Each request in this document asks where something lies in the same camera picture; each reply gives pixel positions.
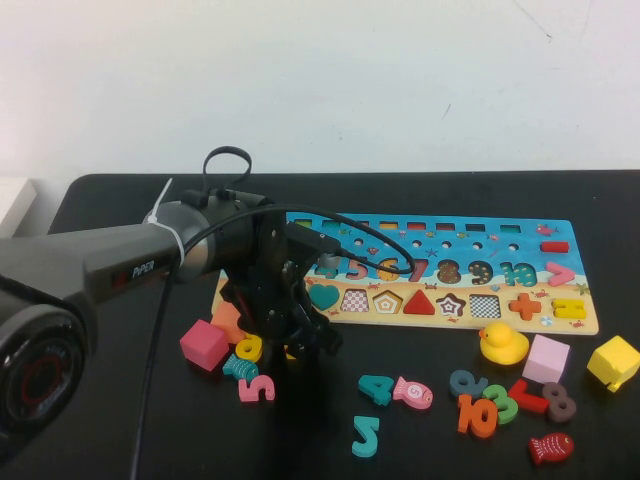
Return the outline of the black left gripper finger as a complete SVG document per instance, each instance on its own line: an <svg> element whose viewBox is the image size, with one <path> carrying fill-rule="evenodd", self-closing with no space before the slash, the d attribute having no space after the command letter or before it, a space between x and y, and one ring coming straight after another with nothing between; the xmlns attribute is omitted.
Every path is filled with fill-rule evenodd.
<svg viewBox="0 0 640 480"><path fill-rule="evenodd" d="M317 354L324 351L330 356L335 356L343 344L340 332L311 303L300 303L298 310L298 322L303 331L300 344L305 352Z"/></svg>
<svg viewBox="0 0 640 480"><path fill-rule="evenodd" d="M275 349L276 355L289 360L298 359L300 357L300 350L298 347L298 327L270 327L267 329L267 337L269 342L272 344L272 347Z"/></svg>

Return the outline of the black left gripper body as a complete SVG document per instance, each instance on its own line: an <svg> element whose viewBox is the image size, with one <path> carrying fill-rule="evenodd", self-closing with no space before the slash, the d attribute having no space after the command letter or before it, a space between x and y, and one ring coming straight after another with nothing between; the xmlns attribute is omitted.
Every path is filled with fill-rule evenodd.
<svg viewBox="0 0 640 480"><path fill-rule="evenodd" d="M268 340L270 327L298 327L298 305L311 303L304 276L320 257L320 235L286 220L283 208L260 207L234 222L250 226L247 256L224 266L223 299L239 312L239 327Z"/></svg>

